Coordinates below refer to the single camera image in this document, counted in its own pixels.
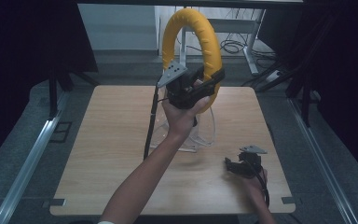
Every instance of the wooden tabletop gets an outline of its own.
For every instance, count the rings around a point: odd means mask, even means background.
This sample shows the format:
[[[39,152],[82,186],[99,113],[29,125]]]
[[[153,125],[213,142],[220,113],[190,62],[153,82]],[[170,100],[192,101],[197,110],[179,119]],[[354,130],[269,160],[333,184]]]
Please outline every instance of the wooden tabletop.
[[[154,87],[98,86],[89,102],[51,206],[56,216],[100,215],[121,182],[142,162]],[[239,148],[256,145],[268,170],[272,213],[296,206],[269,135],[255,92],[222,87],[213,103],[216,139],[197,153],[179,151],[161,178],[143,215],[252,213],[239,178],[226,171],[224,158],[238,161]]]

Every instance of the yellow life ring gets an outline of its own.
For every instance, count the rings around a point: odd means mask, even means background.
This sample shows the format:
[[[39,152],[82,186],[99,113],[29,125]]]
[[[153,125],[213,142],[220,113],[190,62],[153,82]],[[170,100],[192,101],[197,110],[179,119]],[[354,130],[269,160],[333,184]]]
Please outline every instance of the yellow life ring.
[[[217,41],[216,34],[208,19],[193,8],[183,8],[175,12],[168,21],[162,40],[162,65],[164,71],[168,68],[168,64],[174,58],[174,45],[179,31],[184,26],[191,27],[201,46],[204,79],[211,79],[211,75],[222,68],[222,57]],[[214,94],[211,96],[210,102],[201,109],[200,113],[205,112],[214,102],[220,88],[220,83],[214,87]]]

